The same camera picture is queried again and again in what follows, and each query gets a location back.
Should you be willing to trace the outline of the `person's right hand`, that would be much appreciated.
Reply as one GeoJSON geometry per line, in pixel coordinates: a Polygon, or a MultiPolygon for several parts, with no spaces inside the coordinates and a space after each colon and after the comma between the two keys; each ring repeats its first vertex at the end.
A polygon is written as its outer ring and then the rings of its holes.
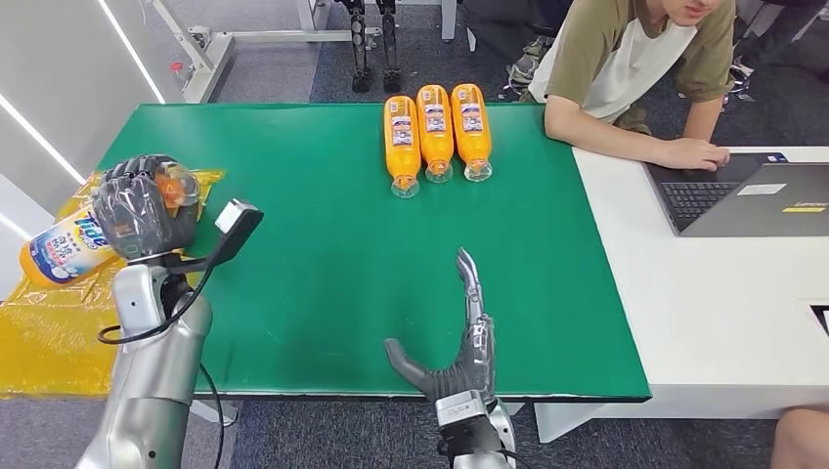
{"type": "Polygon", "coordinates": [[[672,169],[714,172],[726,165],[729,159],[727,148],[698,139],[680,138],[661,142],[654,164],[672,169]]]}

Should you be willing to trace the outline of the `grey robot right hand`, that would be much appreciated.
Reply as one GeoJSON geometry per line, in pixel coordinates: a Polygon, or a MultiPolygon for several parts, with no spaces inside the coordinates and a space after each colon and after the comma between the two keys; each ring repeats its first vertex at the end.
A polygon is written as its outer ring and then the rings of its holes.
{"type": "Polygon", "coordinates": [[[485,312],[476,263],[462,247],[456,266],[464,284],[465,322],[455,360],[446,367],[431,369],[410,359],[397,339],[387,338],[383,345],[391,367],[429,401],[477,391],[484,404],[490,405],[496,400],[494,325],[485,312]]]}

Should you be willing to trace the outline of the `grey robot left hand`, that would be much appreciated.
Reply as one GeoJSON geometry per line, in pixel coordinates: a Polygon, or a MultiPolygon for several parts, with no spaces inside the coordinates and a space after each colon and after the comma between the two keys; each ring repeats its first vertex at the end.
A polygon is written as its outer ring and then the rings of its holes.
{"type": "Polygon", "coordinates": [[[112,249],[132,261],[194,241],[200,185],[175,158],[140,154],[104,173],[92,207],[112,249]]]}

